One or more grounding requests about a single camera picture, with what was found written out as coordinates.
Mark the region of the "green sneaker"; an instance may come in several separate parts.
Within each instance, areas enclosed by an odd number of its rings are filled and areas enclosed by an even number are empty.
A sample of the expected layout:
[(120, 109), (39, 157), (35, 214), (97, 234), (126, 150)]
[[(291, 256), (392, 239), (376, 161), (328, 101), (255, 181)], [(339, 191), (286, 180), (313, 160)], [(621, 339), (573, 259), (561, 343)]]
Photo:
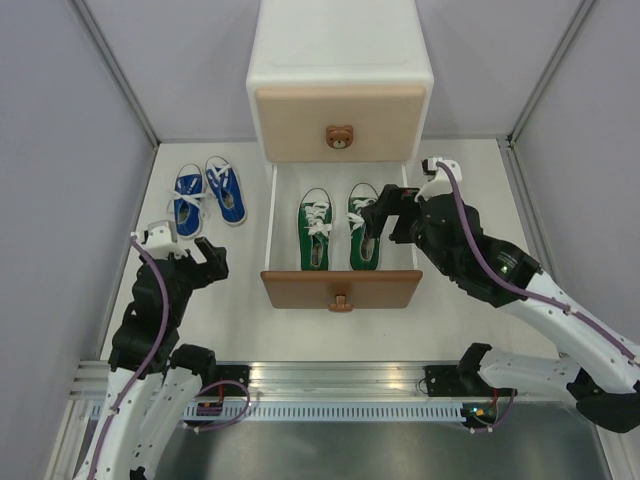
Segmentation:
[(362, 210), (378, 199), (375, 188), (368, 183), (356, 184), (348, 198), (347, 220), (350, 229), (349, 262), (352, 270), (376, 270), (379, 264), (380, 240), (367, 236)]
[(329, 269), (332, 228), (333, 208), (328, 192), (322, 188), (310, 189), (301, 199), (297, 214), (302, 271)]

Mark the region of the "bear knob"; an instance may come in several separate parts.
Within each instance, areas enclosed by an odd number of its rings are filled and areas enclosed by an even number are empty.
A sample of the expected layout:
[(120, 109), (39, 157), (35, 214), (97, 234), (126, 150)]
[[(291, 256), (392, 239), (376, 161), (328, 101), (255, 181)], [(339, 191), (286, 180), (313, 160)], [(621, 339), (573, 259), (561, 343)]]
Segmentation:
[(345, 295), (336, 295), (334, 302), (328, 307), (328, 310), (332, 313), (350, 313), (353, 309), (353, 305)]
[(336, 150), (348, 148), (354, 138), (354, 129), (351, 125), (329, 125), (326, 128), (325, 141), (327, 145)]

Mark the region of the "beige drawer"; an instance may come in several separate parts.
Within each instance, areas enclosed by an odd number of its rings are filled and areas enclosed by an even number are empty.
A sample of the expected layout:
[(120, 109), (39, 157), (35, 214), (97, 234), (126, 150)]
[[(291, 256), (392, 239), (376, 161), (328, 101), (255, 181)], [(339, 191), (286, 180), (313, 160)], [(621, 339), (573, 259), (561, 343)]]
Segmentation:
[[(423, 126), (422, 85), (261, 87), (257, 118), (266, 159), (289, 162), (405, 162)], [(352, 144), (326, 141), (329, 125), (351, 125)]]

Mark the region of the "brown drawer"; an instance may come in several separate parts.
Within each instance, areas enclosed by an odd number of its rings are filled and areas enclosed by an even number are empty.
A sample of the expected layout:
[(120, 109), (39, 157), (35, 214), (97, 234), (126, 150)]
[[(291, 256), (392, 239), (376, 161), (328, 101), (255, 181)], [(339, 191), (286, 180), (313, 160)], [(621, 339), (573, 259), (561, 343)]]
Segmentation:
[[(422, 272), (409, 245), (393, 245), (389, 222), (380, 241), (379, 267), (352, 270), (346, 218), (352, 188), (368, 183), (378, 192), (391, 183), (407, 184), (402, 163), (282, 163), (273, 166), (265, 267), (261, 279), (276, 309), (329, 311), (336, 295), (345, 295), (354, 310), (402, 309), (409, 305)], [(297, 231), (298, 207), (312, 188), (325, 189), (332, 202), (333, 230), (327, 271), (302, 271)]]

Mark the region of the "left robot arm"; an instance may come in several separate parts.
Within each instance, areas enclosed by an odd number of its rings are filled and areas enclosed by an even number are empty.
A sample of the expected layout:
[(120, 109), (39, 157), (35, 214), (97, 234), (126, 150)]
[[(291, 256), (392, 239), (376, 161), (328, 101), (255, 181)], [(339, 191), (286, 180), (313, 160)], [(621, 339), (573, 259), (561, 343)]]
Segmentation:
[(197, 261), (168, 228), (130, 236), (141, 265), (112, 338), (97, 426), (71, 479), (150, 479), (179, 416), (218, 384), (212, 350), (179, 344), (195, 291), (228, 278), (227, 250), (195, 240)]

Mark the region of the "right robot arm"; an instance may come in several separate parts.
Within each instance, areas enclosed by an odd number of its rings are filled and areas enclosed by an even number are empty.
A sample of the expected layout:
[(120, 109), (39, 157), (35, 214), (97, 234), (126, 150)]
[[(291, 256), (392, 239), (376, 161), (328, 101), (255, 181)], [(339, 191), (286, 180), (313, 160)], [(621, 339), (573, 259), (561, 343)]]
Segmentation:
[(415, 188), (388, 184), (361, 216), (369, 238), (380, 237), (388, 217), (396, 217), (392, 242), (415, 245), (469, 296), (523, 320), (561, 353), (550, 360), (474, 343), (456, 366), (463, 392), (536, 393), (569, 403), (606, 430), (638, 427), (638, 346), (581, 312), (526, 252), (486, 235), (478, 211), (459, 194), (424, 199)]

